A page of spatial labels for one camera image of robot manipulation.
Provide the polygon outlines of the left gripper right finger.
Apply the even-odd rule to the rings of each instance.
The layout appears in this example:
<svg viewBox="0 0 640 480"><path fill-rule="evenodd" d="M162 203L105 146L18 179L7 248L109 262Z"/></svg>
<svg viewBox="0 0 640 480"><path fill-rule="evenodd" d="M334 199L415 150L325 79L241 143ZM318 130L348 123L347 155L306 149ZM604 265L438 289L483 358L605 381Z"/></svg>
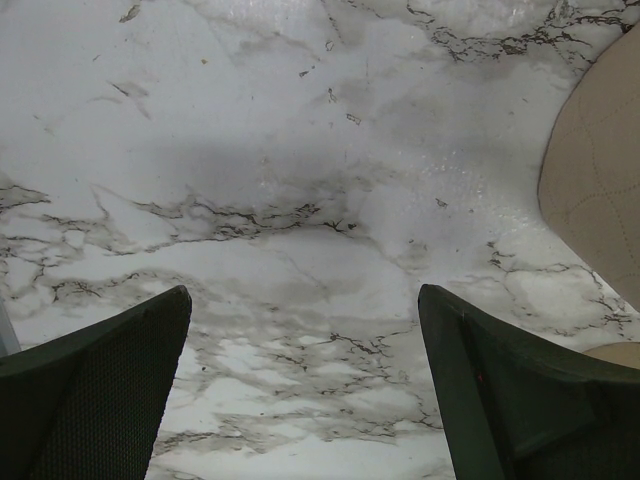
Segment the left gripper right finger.
<svg viewBox="0 0 640 480"><path fill-rule="evenodd" d="M418 297L459 479L636 479L639 372L499 320L437 285Z"/></svg>

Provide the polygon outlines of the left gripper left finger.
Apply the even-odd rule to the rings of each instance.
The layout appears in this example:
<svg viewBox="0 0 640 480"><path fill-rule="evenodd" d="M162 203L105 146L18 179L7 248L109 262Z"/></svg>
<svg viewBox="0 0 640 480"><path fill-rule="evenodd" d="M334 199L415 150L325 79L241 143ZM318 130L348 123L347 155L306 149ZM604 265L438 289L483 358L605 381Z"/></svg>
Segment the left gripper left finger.
<svg viewBox="0 0 640 480"><path fill-rule="evenodd" d="M142 479L192 313L185 286L1 355L4 479Z"/></svg>

